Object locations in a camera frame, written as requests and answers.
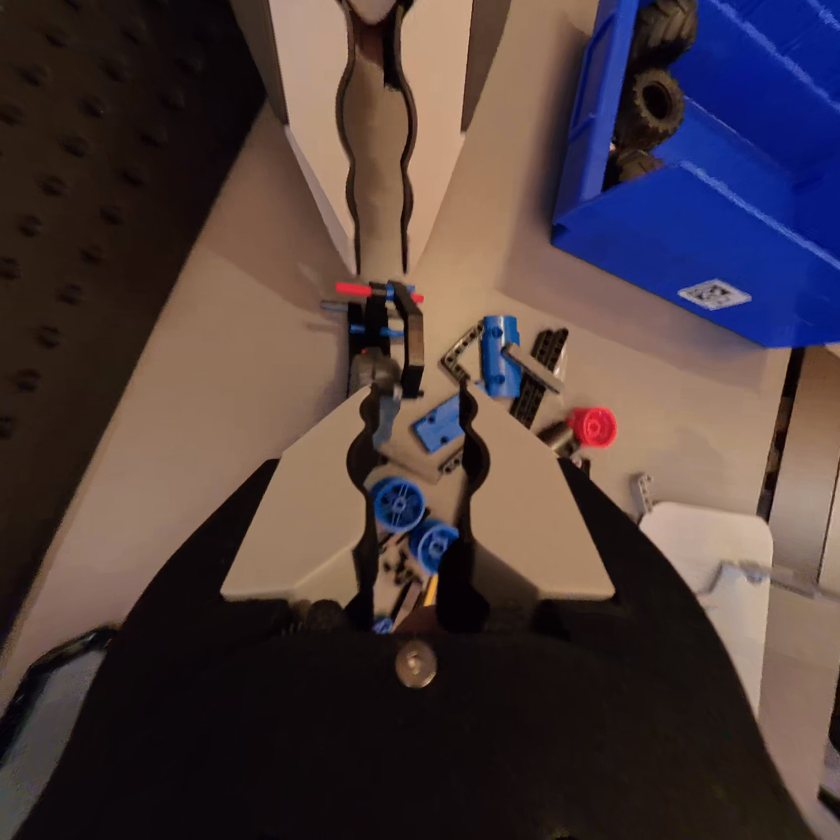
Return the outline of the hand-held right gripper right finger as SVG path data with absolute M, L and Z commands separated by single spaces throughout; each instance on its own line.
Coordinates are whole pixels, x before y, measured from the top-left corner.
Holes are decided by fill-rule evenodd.
M 438 573 L 443 629 L 479 633 L 498 616 L 529 625 L 544 602 L 611 600 L 558 456 L 476 385 L 462 385 L 458 401 L 465 490 Z

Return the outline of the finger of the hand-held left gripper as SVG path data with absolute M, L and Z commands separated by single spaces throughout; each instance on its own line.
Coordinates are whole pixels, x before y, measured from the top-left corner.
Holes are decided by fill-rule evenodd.
M 343 97 L 354 69 L 350 6 L 335 1 L 269 1 L 286 106 L 286 136 L 332 243 L 359 273 L 354 159 Z
M 401 160 L 406 273 L 425 250 L 464 145 L 461 123 L 472 9 L 470 1 L 398 4 L 396 69 L 408 117 Z

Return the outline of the grey toy motor assembly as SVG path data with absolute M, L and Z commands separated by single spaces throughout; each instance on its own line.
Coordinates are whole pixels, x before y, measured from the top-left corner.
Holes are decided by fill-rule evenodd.
M 402 367 L 391 356 L 392 338 L 402 332 L 389 327 L 385 302 L 321 300 L 321 309 L 346 315 L 349 343 L 347 396 L 375 385 L 379 393 L 379 424 L 373 436 L 377 465 L 388 464 L 385 446 L 391 441 L 394 422 L 402 407 Z

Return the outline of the red toy axle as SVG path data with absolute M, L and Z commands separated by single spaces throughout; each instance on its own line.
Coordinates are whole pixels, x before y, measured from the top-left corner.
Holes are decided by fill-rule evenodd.
M 371 283 L 370 285 L 361 285 L 350 282 L 337 282 L 335 290 L 338 294 L 344 295 L 353 299 L 370 299 L 381 298 L 387 302 L 397 306 L 399 300 L 411 299 L 414 304 L 421 304 L 424 302 L 424 296 L 415 291 L 415 287 L 406 286 L 399 281 L 389 281 L 387 283 Z

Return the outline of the grey desk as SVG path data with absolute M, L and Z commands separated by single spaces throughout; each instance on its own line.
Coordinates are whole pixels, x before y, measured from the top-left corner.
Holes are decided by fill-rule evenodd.
M 469 317 L 570 328 L 575 401 L 619 435 L 593 478 L 621 507 L 650 471 L 669 500 L 750 512 L 788 350 L 734 333 L 550 244 L 574 89 L 596 2 L 511 2 L 497 57 L 416 266 L 427 347 Z M 2 666 L 25 668 L 122 619 L 163 561 L 344 392 L 337 319 L 319 290 L 341 262 L 277 120 L 256 121 L 47 555 Z

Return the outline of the black toy block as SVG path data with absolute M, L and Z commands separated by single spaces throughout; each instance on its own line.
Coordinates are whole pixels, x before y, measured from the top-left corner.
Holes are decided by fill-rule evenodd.
M 557 458 L 572 459 L 582 448 L 582 443 L 568 419 L 552 423 L 539 431 L 537 437 Z

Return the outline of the blue toy wheel rim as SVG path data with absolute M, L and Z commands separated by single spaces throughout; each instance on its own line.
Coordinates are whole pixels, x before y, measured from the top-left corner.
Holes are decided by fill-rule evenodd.
M 421 521 L 409 535 L 409 550 L 429 575 L 437 574 L 448 548 L 459 538 L 457 528 L 435 518 Z
M 368 492 L 375 523 L 383 532 L 410 532 L 424 520 L 426 498 L 415 481 L 401 476 L 388 476 L 377 480 Z

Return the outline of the red toy wheel rim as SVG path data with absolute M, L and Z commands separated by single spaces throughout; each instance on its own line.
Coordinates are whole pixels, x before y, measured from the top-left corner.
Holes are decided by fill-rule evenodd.
M 583 448 L 609 448 L 617 438 L 617 420 L 604 406 L 577 406 L 566 418 L 577 445 Z

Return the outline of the blue flat toy panel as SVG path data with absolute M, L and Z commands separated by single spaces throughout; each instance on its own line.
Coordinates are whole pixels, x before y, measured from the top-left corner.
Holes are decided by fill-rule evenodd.
M 411 424 L 416 441 L 433 455 L 464 435 L 459 422 L 460 394 L 456 393 Z

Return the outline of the grey toy beam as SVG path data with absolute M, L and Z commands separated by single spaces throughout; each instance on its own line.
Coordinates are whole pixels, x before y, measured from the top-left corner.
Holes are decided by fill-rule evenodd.
M 506 343 L 502 348 L 502 353 L 510 362 L 516 364 L 549 392 L 557 395 L 563 392 L 564 384 L 553 368 L 541 364 L 531 355 L 525 353 L 520 345 Z

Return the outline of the blue curved toy panel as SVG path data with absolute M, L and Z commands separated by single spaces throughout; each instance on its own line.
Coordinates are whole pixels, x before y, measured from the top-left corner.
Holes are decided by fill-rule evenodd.
M 482 321 L 480 368 L 485 392 L 493 398 L 519 397 L 522 372 L 503 352 L 507 344 L 520 344 L 518 321 L 512 316 L 488 315 Z

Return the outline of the white stand base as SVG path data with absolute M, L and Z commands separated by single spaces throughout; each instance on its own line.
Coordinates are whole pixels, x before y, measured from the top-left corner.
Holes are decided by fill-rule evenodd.
M 723 560 L 772 566 L 772 532 L 756 515 L 660 501 L 638 527 L 694 594 Z M 767 581 L 751 584 L 728 571 L 713 593 L 696 597 L 727 649 L 755 717 L 760 712 L 770 588 Z

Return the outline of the short black toy beam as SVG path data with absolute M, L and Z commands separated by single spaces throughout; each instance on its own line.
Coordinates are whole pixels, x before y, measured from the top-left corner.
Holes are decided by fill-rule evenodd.
M 483 320 L 472 324 L 438 360 L 438 366 L 447 377 L 460 387 L 473 379 L 471 373 L 462 364 L 465 353 L 476 343 L 480 343 L 485 331 Z

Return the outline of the black angled long toy beam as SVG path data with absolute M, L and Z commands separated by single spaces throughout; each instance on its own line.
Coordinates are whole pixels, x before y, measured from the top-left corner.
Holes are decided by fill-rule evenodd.
M 95 627 L 52 648 L 28 667 L 1 718 L 1 763 L 7 759 L 55 672 L 79 657 L 106 651 L 118 633 L 114 625 Z

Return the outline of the blue plastic bin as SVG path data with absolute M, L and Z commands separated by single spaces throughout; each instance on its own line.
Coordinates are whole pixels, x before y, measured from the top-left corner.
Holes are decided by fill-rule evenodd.
M 838 2 L 698 2 L 665 166 L 603 192 L 650 3 L 598 3 L 552 245 L 764 348 L 838 344 Z

